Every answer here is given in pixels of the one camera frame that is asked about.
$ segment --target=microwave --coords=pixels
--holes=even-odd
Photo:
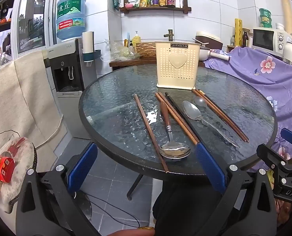
[[[285,30],[253,28],[252,48],[283,57],[286,42],[292,42],[292,38]]]

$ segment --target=purple tablecloth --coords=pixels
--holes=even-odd
[[[282,128],[292,131],[292,66],[270,56],[268,53],[251,48],[234,48],[230,61],[209,58],[205,67],[235,76],[262,93],[271,103],[277,117],[278,131],[272,149],[292,158],[292,145],[280,136]],[[263,161],[252,170],[268,167]]]

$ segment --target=cream plastic basket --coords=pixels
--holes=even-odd
[[[159,88],[195,89],[200,44],[156,42]]]

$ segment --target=heart shape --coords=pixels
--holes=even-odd
[[[185,64],[187,61],[187,56],[184,53],[170,53],[168,55],[170,63],[175,67],[175,68],[180,68]]]

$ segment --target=black pants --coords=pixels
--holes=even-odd
[[[164,182],[153,206],[155,236],[193,236],[221,199],[211,185]]]

